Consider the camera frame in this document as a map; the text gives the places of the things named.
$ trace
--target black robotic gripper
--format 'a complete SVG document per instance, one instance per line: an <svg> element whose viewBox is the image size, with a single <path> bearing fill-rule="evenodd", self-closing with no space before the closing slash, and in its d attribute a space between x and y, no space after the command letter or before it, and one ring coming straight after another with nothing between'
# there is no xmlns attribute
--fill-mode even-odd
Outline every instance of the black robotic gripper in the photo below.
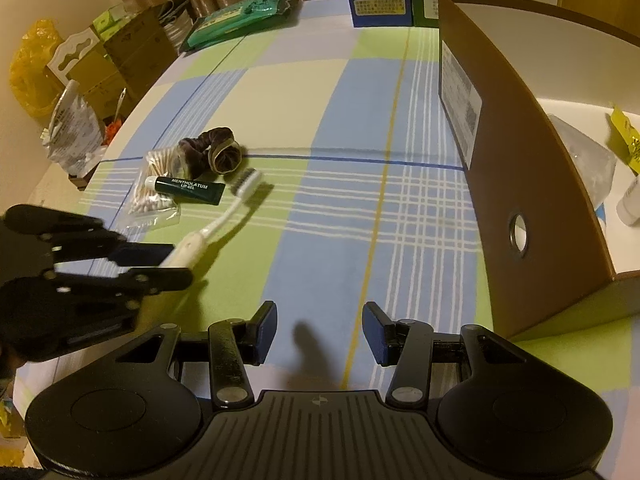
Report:
<svg viewBox="0 0 640 480"><path fill-rule="evenodd" d="M572 479L593 471L611 435L604 402L490 330L434 333L362 311L369 347L396 367L377 391L264 391L244 365L264 362L274 303L249 321L180 334L164 324L53 384L26 414L47 480ZM208 362L211 399L180 383L185 362ZM460 382L429 399L432 363Z"/></svg>

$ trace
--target round hole in box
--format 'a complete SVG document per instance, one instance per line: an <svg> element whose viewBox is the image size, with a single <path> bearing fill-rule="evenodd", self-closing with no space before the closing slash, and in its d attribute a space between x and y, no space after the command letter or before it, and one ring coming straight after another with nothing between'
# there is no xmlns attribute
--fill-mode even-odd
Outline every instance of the round hole in box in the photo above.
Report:
<svg viewBox="0 0 640 480"><path fill-rule="evenodd" d="M513 247L520 256L524 256L529 237L527 236L527 226L521 214L517 214L511 219L509 224L509 238L511 247Z"/></svg>

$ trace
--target tablecloth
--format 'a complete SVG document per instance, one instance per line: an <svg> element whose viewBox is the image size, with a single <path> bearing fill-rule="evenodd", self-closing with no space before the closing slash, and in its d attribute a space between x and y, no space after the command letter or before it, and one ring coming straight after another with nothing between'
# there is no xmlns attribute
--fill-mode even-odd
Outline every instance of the tablecloth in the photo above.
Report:
<svg viewBox="0 0 640 480"><path fill-rule="evenodd" d="M256 392L385 392L392 370L376 366L364 341L365 301L439 332L491 324L478 227L438 98L438 56L437 30L356 29L347 0L307 2L295 26L181 56L125 122L78 212L117 228L148 150L228 126L270 190L247 221L245 210L233 218L164 320L204 330L273 300L276 338L266 363L249 367ZM217 207L183 204L178 225L128 234L178 242L231 200L226 190ZM95 260L67 270L119 269ZM523 344L607 401L615 427L599 471L616 480L636 478L639 335L629 319ZM101 351L23 367L16 405L24 412L34 394ZM452 373L441 374L445 388ZM208 396L197 370L189 380Z"/></svg>

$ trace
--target yellow plastic bag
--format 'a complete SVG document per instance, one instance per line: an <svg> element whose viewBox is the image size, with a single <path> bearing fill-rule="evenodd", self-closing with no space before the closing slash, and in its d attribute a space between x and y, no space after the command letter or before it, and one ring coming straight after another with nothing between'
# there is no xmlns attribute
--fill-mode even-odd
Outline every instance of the yellow plastic bag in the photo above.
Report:
<svg viewBox="0 0 640 480"><path fill-rule="evenodd" d="M11 91L35 119L51 115L64 89L53 74L44 70L62 42L51 20L38 20L22 37L9 66Z"/></svg>

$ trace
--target toothbrush head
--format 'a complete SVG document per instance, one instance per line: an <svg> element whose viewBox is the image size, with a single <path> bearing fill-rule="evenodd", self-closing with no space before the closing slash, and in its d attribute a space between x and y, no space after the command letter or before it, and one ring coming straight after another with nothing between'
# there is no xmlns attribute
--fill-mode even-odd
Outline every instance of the toothbrush head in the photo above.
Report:
<svg viewBox="0 0 640 480"><path fill-rule="evenodd" d="M231 193L243 202L247 202L262 181L262 173L255 168L244 170L229 186Z"/></svg>

